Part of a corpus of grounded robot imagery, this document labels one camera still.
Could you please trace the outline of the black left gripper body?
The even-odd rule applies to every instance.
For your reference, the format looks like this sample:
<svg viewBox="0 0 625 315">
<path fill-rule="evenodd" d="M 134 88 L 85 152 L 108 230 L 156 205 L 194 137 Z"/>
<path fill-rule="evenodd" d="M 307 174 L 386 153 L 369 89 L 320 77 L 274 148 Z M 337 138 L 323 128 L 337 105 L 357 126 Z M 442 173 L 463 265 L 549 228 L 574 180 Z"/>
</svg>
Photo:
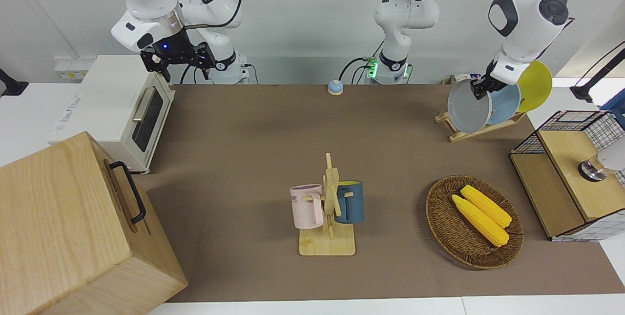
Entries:
<svg viewBox="0 0 625 315">
<path fill-rule="evenodd" d="M 500 82 L 493 76 L 493 70 L 496 64 L 496 61 L 491 61 L 482 77 L 481 86 L 484 92 L 498 92 L 500 90 Z"/>
</svg>

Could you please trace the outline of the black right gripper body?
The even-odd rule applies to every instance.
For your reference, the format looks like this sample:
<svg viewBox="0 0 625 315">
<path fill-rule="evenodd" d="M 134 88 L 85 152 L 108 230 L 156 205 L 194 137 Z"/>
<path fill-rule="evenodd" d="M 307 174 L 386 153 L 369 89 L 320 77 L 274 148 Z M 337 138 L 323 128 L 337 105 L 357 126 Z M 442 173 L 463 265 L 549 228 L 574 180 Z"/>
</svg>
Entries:
<svg viewBox="0 0 625 315">
<path fill-rule="evenodd" d="M 170 65 L 190 65 L 201 70 L 216 66 L 216 59 L 208 42 L 198 45 L 158 42 L 142 50 L 141 59 L 148 72 L 158 73 L 167 73 Z"/>
</svg>

